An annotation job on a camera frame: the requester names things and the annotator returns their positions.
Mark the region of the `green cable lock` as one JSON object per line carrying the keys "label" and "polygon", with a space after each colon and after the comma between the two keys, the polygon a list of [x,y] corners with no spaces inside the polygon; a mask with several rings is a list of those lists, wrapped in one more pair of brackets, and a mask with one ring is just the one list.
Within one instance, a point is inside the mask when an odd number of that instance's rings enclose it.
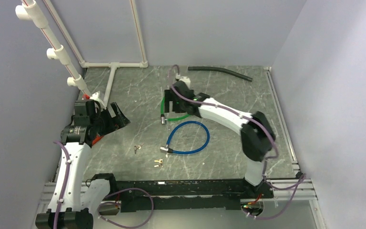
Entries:
{"label": "green cable lock", "polygon": [[185,114],[181,117],[177,117],[177,118],[165,118],[164,115],[164,102],[165,102],[165,98],[162,98],[161,101],[161,106],[160,106],[160,118],[161,118],[161,124],[165,125],[167,121],[171,121],[171,122],[175,122],[175,121],[181,121],[185,118],[188,118],[190,115],[189,114]]}

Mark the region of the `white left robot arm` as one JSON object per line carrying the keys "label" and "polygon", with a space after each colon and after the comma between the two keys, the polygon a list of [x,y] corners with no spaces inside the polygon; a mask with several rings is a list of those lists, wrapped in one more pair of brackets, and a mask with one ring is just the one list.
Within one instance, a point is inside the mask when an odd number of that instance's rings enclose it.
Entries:
{"label": "white left robot arm", "polygon": [[35,226],[39,229],[91,229],[102,200],[112,200],[118,194],[112,173],[96,174],[82,193],[83,175],[93,141],[130,123],[116,102],[102,109],[93,100],[78,100],[74,104],[71,122],[64,127],[59,141],[61,148],[59,172],[54,193],[44,213],[39,213]]}

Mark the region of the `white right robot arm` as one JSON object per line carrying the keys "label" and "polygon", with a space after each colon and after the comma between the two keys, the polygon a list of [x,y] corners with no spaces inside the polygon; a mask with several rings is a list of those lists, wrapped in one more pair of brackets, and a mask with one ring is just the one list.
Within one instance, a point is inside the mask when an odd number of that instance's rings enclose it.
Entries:
{"label": "white right robot arm", "polygon": [[270,150],[277,149],[275,134],[264,113],[242,112],[216,101],[207,94],[195,94],[182,80],[164,90],[163,111],[187,113],[208,119],[238,134],[241,138],[242,152],[247,158],[244,193],[249,198],[255,198],[262,192],[266,155]]}

